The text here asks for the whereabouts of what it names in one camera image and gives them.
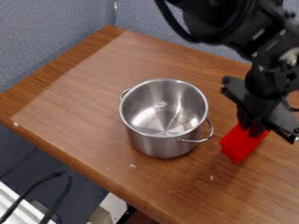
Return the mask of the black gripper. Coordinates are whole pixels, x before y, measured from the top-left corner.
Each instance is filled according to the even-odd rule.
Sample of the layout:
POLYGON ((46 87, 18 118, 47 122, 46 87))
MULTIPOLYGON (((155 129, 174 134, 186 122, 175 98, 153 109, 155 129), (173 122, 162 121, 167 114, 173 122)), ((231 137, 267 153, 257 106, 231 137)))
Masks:
POLYGON ((299 108, 287 96, 299 90, 299 66, 259 70, 253 67, 245 80, 233 76, 222 79, 221 92, 238 105, 238 123, 250 135, 261 137, 273 130, 290 144, 299 140, 299 108))

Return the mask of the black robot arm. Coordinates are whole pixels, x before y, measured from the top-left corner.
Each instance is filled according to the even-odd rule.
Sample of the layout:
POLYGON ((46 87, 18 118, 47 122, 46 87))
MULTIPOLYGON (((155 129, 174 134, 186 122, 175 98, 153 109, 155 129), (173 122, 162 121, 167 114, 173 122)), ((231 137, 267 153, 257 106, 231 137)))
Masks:
POLYGON ((238 121, 253 137, 273 130, 299 141, 299 23, 285 0, 154 0, 178 35, 191 43, 225 45, 251 62, 245 79, 222 79, 222 93, 238 105, 238 121))

